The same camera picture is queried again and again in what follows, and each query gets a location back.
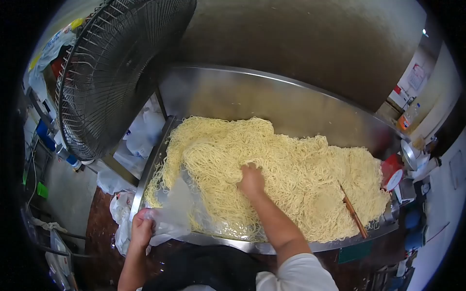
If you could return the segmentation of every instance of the plastic bottle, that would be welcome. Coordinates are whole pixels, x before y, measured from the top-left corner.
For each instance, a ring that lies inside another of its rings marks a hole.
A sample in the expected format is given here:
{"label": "plastic bottle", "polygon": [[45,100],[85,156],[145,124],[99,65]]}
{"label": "plastic bottle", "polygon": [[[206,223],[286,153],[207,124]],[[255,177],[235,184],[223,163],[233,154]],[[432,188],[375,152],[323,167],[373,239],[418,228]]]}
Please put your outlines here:
{"label": "plastic bottle", "polygon": [[143,159],[149,157],[152,151],[152,146],[147,140],[144,133],[139,131],[132,132],[126,140],[126,147],[130,150],[133,156],[140,156]]}
{"label": "plastic bottle", "polygon": [[150,110],[143,113],[144,123],[146,125],[147,139],[151,145],[155,145],[165,124],[164,116],[161,113],[155,113]]}
{"label": "plastic bottle", "polygon": [[419,103],[409,106],[403,115],[398,119],[397,127],[403,131],[407,130],[414,119],[419,115]]}

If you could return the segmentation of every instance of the person's left hand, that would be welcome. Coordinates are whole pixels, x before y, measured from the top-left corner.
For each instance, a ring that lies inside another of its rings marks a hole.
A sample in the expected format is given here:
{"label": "person's left hand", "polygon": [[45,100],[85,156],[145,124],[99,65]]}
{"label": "person's left hand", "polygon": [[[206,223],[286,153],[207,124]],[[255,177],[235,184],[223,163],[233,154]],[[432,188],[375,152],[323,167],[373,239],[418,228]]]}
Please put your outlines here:
{"label": "person's left hand", "polygon": [[151,219],[144,219],[144,214],[149,208],[141,209],[133,217],[133,225],[131,226],[131,242],[130,245],[145,250],[149,245],[152,237],[152,223]]}

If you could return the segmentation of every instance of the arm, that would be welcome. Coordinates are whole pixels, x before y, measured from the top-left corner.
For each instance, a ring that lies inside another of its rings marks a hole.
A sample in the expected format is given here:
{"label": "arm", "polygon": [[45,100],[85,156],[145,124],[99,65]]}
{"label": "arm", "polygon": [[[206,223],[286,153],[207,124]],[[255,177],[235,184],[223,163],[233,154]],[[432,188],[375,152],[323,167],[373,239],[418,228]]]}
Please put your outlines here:
{"label": "arm", "polygon": [[243,165],[241,171],[243,179],[238,183],[238,188],[259,215],[265,234],[277,253],[278,266],[294,255],[312,253],[299,228],[265,193],[260,169],[249,163]]}
{"label": "arm", "polygon": [[130,246],[118,281],[118,291],[134,291],[147,280],[145,249],[152,236],[152,220],[144,219],[147,210],[140,210],[133,218]]}

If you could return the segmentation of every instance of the yellow noodle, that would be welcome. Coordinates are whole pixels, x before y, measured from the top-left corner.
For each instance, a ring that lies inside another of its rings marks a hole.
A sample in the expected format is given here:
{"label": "yellow noodle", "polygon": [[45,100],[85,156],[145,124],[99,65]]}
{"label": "yellow noodle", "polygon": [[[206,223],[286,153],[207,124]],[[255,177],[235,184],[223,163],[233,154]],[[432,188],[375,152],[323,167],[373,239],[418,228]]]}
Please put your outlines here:
{"label": "yellow noodle", "polygon": [[[358,228],[342,202],[342,184],[367,225],[385,210],[388,193],[380,190],[380,161],[364,148],[329,146],[321,135],[303,139],[275,135],[271,122],[251,118],[227,122],[192,116],[172,131],[167,158],[156,171],[145,198],[152,205],[160,180],[170,188],[181,165],[201,191],[208,215],[215,223],[228,222],[227,237],[254,237],[260,221],[237,189],[240,166],[254,162],[262,168],[265,191],[301,229],[305,238],[326,242],[351,237]],[[206,232],[192,219],[193,229]]]}

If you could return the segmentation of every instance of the person's right hand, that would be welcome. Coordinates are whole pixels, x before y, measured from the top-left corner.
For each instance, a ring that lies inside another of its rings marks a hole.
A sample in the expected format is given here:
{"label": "person's right hand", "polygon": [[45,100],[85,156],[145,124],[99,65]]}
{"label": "person's right hand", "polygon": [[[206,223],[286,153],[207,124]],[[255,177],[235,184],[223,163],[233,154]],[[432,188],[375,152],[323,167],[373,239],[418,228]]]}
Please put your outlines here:
{"label": "person's right hand", "polygon": [[241,171],[243,172],[243,179],[236,183],[236,186],[249,198],[254,199],[258,195],[264,195],[264,176],[260,169],[256,168],[253,162],[248,165],[242,165]]}

